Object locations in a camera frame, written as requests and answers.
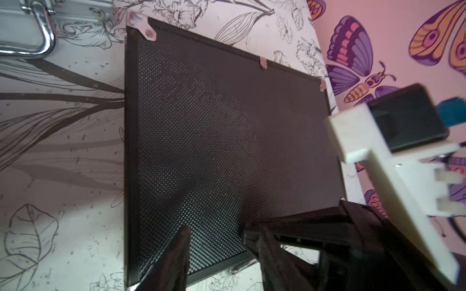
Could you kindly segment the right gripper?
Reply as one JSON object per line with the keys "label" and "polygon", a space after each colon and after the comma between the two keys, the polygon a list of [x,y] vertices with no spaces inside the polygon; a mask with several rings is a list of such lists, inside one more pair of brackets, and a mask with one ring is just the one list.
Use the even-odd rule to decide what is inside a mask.
{"label": "right gripper", "polygon": [[281,247],[316,268],[316,291],[463,291],[466,270],[450,282],[373,207],[338,206],[265,219]]}

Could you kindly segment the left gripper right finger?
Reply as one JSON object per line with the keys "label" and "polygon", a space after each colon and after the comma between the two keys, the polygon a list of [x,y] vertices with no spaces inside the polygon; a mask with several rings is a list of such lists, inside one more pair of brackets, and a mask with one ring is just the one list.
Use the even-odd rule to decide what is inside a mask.
{"label": "left gripper right finger", "polygon": [[244,231],[243,245],[260,263],[264,290],[316,290],[316,268],[284,250],[267,227]]}

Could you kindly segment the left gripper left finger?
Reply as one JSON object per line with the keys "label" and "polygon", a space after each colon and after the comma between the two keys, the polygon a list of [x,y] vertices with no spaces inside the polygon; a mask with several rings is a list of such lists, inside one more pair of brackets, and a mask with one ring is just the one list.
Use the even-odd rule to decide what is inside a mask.
{"label": "left gripper left finger", "polygon": [[191,230],[179,229],[162,256],[150,268],[136,291],[185,291],[189,272]]}

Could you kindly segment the black poker case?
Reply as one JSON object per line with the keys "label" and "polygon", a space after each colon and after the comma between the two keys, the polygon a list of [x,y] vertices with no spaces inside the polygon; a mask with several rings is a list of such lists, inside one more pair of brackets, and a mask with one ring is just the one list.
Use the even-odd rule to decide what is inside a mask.
{"label": "black poker case", "polygon": [[243,261],[251,221],[335,206],[341,164],[320,79],[291,68],[273,11],[127,28],[125,272],[146,276],[179,228],[188,281]]}

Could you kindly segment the small silver poker case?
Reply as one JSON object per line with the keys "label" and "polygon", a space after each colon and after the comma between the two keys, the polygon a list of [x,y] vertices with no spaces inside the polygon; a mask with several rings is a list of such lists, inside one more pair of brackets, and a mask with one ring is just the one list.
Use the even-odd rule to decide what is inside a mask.
{"label": "small silver poker case", "polygon": [[112,14],[112,1],[1,1],[1,58],[45,58],[60,21],[99,23]]}

